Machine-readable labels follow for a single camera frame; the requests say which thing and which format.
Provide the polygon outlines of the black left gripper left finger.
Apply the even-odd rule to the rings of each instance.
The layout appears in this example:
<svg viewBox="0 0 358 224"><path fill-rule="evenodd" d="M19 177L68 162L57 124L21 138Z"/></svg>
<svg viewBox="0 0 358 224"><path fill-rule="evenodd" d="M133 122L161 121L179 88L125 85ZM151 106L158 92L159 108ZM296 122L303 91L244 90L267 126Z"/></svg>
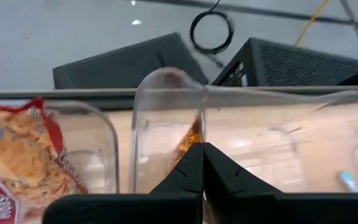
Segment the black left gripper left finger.
<svg viewBox="0 0 358 224"><path fill-rule="evenodd" d="M148 194L69 195L48 206L42 224L202 224L203 145L193 144Z"/></svg>

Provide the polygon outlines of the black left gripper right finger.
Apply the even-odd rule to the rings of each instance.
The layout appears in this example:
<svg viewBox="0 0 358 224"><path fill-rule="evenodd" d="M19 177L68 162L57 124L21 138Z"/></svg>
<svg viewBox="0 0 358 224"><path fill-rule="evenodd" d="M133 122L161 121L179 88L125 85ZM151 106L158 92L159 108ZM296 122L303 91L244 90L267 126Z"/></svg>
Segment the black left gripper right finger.
<svg viewBox="0 0 358 224"><path fill-rule="evenodd" d="M203 145L203 185L218 224L358 224L358 193L284 193Z"/></svg>

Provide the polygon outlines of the red beef ramen packet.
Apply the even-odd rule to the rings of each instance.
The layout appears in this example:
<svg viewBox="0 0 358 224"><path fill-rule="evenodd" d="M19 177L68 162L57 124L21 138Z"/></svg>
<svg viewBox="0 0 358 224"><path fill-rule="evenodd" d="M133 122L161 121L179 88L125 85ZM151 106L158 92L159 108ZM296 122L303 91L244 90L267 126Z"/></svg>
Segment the red beef ramen packet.
<svg viewBox="0 0 358 224"><path fill-rule="evenodd" d="M85 193L43 99L0 105L0 224L32 220L55 200Z"/></svg>

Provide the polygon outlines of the black flat case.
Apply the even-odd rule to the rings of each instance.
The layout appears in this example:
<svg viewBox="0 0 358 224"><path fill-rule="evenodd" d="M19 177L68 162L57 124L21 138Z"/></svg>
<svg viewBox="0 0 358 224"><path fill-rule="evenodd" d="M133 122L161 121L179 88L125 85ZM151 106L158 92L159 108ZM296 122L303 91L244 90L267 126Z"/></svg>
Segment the black flat case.
<svg viewBox="0 0 358 224"><path fill-rule="evenodd" d="M137 88L149 73L163 67L182 69L199 83L208 83L180 34L174 32L56 67L54 87Z"/></svg>

